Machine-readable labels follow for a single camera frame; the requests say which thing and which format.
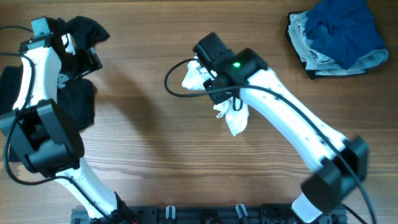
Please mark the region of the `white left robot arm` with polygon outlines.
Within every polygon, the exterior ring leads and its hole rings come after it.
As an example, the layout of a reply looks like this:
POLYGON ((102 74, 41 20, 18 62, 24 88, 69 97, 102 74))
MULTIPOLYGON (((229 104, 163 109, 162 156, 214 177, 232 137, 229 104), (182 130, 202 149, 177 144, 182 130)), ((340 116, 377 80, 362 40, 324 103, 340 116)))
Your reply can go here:
POLYGON ((8 176, 26 186, 58 182, 86 208, 90 223, 137 223, 134 212, 93 172, 80 133, 57 104, 60 53, 37 47, 18 56, 21 90, 13 110, 1 116, 8 176))

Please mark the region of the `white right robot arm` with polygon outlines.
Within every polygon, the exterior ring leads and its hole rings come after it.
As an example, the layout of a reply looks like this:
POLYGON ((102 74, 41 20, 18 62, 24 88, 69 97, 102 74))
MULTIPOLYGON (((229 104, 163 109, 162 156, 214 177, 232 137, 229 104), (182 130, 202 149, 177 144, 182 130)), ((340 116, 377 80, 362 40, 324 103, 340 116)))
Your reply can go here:
POLYGON ((263 115, 297 150, 312 175, 301 184, 291 209, 303 223, 330 213, 354 189, 359 189, 373 223, 377 222, 363 180, 369 146, 361 137, 347 139, 305 107, 288 91, 272 69, 258 70, 239 82, 218 75, 204 82, 216 104, 232 97, 263 115))

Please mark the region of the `white t-shirt with black print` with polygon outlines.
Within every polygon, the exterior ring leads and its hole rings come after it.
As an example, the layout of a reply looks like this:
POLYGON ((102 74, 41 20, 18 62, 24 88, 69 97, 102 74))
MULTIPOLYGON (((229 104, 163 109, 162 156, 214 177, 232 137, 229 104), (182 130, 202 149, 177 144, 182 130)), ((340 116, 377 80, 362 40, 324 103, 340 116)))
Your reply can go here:
MULTIPOLYGON (((202 67, 197 61, 191 61, 187 65, 188 72, 182 81, 182 86, 188 90, 200 91, 205 90, 203 83, 208 79, 213 79, 206 68, 202 67)), ((248 124, 249 110, 246 103, 240 100, 229 98, 226 101, 214 105, 214 110, 219 111, 217 118, 225 118, 226 123, 233 136, 243 132, 248 124)))

